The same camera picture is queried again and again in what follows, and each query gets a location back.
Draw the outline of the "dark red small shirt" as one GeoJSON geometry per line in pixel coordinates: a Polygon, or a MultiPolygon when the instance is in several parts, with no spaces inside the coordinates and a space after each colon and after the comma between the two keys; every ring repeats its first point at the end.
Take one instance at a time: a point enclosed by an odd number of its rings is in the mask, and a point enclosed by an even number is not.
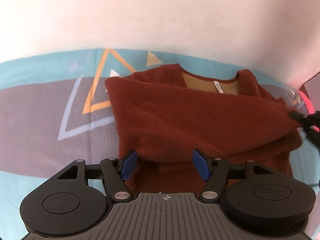
{"type": "Polygon", "coordinates": [[[249,70],[221,81],[162,65],[105,81],[119,134],[119,156],[138,153],[127,181],[133,193],[195,192],[204,181],[193,150],[233,164],[252,159],[292,175],[290,153],[302,139],[282,98],[274,98],[249,70]]]}

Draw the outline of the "blue grey patterned bedsheet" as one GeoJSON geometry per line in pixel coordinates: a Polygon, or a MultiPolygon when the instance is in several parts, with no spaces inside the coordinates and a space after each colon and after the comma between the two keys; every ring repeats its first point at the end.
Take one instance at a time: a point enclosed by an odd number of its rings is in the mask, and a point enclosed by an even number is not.
{"type": "Polygon", "coordinates": [[[1,64],[1,239],[28,233],[25,196],[76,159],[98,164],[118,155],[105,80],[163,64],[229,80],[239,66],[146,50],[89,49],[1,64]]]}

